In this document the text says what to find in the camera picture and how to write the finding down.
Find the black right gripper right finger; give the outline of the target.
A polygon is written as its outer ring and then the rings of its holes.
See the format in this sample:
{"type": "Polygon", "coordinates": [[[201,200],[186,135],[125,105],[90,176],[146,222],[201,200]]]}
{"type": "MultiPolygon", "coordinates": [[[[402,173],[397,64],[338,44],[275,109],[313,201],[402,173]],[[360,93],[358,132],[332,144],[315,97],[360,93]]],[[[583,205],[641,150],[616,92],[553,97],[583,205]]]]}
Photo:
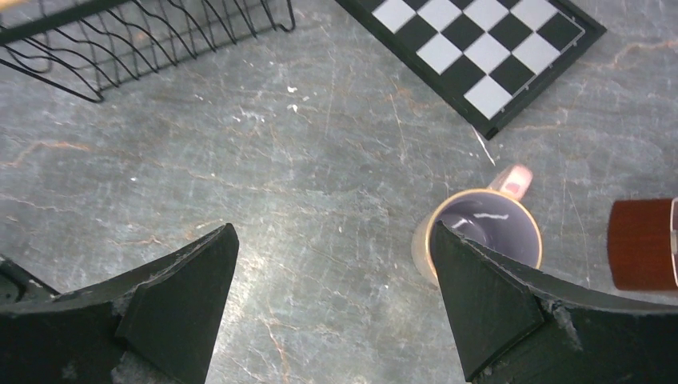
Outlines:
{"type": "Polygon", "coordinates": [[[566,282],[441,222],[430,246],[467,382],[676,382],[675,306],[566,282]]]}

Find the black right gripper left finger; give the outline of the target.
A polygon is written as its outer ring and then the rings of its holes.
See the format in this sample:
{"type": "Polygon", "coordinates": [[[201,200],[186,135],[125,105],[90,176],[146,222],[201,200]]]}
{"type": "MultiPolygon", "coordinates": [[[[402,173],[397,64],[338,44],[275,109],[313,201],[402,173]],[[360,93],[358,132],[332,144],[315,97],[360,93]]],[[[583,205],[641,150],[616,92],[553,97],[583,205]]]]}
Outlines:
{"type": "Polygon", "coordinates": [[[225,224],[67,293],[2,257],[2,382],[203,383],[238,249],[225,224]]]}

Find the pink iridescent mug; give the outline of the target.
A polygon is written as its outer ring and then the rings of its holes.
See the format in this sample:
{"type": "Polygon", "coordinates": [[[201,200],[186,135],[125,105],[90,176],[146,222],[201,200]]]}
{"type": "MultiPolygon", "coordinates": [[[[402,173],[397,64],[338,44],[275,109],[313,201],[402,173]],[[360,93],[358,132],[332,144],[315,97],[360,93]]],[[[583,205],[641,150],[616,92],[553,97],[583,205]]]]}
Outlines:
{"type": "Polygon", "coordinates": [[[528,167],[509,166],[487,187],[458,192],[425,216],[411,241],[411,255],[420,274],[439,286],[430,250],[436,222],[443,222],[465,238],[538,269],[543,258],[541,233],[535,218],[520,202],[532,178],[528,167]]]}

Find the brown wooden metronome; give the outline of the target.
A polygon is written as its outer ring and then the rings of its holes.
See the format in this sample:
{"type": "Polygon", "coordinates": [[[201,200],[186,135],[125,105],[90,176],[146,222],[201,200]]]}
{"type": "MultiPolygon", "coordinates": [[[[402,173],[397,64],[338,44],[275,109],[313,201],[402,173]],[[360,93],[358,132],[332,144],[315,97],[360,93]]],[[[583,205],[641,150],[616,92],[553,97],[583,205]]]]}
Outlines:
{"type": "Polygon", "coordinates": [[[677,198],[614,202],[607,250],[618,290],[676,292],[677,198]]]}

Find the black white chessboard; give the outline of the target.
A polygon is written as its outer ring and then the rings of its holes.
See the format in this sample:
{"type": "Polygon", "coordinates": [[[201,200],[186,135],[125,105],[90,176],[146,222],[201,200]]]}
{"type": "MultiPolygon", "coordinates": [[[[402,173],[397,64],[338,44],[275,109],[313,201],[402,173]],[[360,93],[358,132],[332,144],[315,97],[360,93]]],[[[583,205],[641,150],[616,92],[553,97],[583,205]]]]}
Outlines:
{"type": "Polygon", "coordinates": [[[491,139],[605,32],[570,1],[344,1],[484,138],[491,139]]]}

